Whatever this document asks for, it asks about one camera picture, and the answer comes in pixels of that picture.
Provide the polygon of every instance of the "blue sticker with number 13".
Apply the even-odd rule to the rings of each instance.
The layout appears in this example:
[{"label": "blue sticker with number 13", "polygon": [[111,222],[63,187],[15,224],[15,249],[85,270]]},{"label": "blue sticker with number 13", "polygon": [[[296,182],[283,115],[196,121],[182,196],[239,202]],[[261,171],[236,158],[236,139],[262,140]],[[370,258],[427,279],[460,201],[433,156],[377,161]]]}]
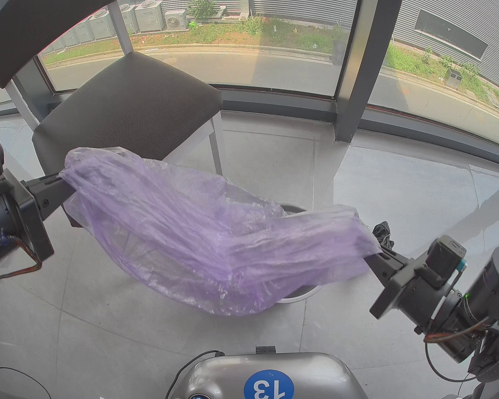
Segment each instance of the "blue sticker with number 13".
[{"label": "blue sticker with number 13", "polygon": [[294,383],[281,371],[266,369],[254,373],[244,385],[244,399],[292,399]]}]

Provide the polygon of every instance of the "road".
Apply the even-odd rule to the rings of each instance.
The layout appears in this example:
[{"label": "road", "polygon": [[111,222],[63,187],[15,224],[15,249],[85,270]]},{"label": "road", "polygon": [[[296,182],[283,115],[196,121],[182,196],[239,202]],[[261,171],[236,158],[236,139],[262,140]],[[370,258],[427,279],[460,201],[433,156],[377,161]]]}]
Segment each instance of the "road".
[{"label": "road", "polygon": [[[340,67],[301,57],[257,53],[160,52],[150,56],[208,83],[258,86],[333,95]],[[77,88],[117,59],[106,58],[49,70],[57,90]],[[0,101],[7,94],[0,90]],[[370,103],[419,114],[499,143],[499,118],[437,90],[380,74]]]}]

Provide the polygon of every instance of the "cable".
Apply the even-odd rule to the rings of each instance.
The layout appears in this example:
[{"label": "cable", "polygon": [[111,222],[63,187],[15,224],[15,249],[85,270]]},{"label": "cable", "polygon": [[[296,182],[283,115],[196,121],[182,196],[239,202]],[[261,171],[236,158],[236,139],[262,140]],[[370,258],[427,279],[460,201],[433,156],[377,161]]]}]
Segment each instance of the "cable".
[{"label": "cable", "polygon": [[44,391],[46,392],[46,394],[48,395],[48,397],[49,397],[50,399],[52,399],[52,397],[50,396],[50,394],[48,393],[48,391],[46,390],[46,388],[45,388],[42,384],[40,384],[40,382],[38,382],[37,380],[35,380],[33,377],[29,376],[29,375],[28,375],[28,374],[26,374],[25,372],[22,372],[22,371],[19,371],[18,369],[15,369],[15,368],[10,368],[10,367],[0,367],[0,369],[10,369],[10,370],[12,370],[12,371],[19,372],[20,374],[23,374],[23,375],[25,375],[25,376],[26,376],[26,377],[28,377],[28,378],[31,378],[34,382],[36,382],[38,385],[40,385],[40,386],[44,389]]},{"label": "cable", "polygon": [[[468,376],[470,376],[471,374],[468,374],[467,376],[464,377],[464,380],[467,379]],[[462,386],[464,385],[464,382],[461,382],[460,383],[460,387],[458,388],[458,393],[457,393],[457,396],[460,397],[460,389],[462,389]]]},{"label": "cable", "polygon": [[440,332],[440,333],[435,333],[435,334],[427,334],[423,341],[425,343],[440,343],[440,342],[446,342],[448,340],[453,340],[453,338],[458,338],[461,337],[465,334],[471,333],[472,331],[475,331],[476,329],[480,328],[484,323],[488,320],[488,316],[485,317],[483,320],[480,322],[476,323],[475,325],[466,328],[465,330],[455,332],[455,333],[450,333],[450,332]]},{"label": "cable", "polygon": [[474,376],[472,378],[465,378],[464,380],[454,380],[452,378],[448,378],[442,374],[439,373],[439,371],[434,368],[434,365],[432,364],[431,362],[431,357],[429,356],[429,350],[427,349],[427,346],[429,345],[429,343],[425,343],[425,356],[427,358],[427,362],[429,363],[429,366],[431,367],[431,369],[434,371],[434,373],[439,376],[440,378],[444,379],[446,382],[461,382],[461,383],[464,383],[464,382],[471,382],[472,380],[475,380],[477,379],[478,376]]},{"label": "cable", "polygon": [[33,250],[29,248],[24,241],[22,241],[20,238],[16,236],[8,236],[7,239],[14,241],[21,249],[23,249],[26,252],[26,254],[31,257],[31,259],[35,262],[35,264],[28,268],[15,270],[14,272],[0,275],[0,279],[11,278],[13,276],[22,275],[24,273],[35,272],[36,270],[39,270],[42,267],[42,262],[40,261],[39,257],[37,257],[37,255],[33,252]]},{"label": "cable", "polygon": [[188,361],[185,365],[183,365],[181,367],[181,369],[178,371],[178,373],[175,375],[175,378],[174,378],[174,381],[172,382],[172,384],[170,385],[170,387],[168,388],[168,391],[166,392],[166,396],[164,397],[164,399],[168,399],[168,397],[170,396],[170,392],[172,391],[172,389],[174,388],[175,386],[175,383],[178,381],[178,377],[179,375],[183,372],[183,370],[185,368],[187,368],[188,365],[190,365],[191,363],[193,363],[196,359],[199,359],[200,357],[204,356],[204,355],[207,355],[209,353],[214,353],[215,355],[214,356],[225,356],[226,354],[224,352],[220,352],[219,350],[209,350],[208,352],[203,352],[202,354],[199,354],[198,356],[196,356],[195,358],[193,358],[192,360]]}]

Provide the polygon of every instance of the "purple plastic bag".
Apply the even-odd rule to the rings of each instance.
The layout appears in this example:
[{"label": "purple plastic bag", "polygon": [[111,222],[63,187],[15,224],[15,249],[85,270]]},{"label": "purple plastic bag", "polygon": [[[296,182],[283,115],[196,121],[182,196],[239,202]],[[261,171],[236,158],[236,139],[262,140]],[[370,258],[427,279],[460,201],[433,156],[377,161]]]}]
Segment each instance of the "purple plastic bag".
[{"label": "purple plastic bag", "polygon": [[303,285],[348,279],[381,251],[351,207],[287,216],[221,176],[78,148],[61,177],[65,209],[129,275],[206,312],[246,315]]}]

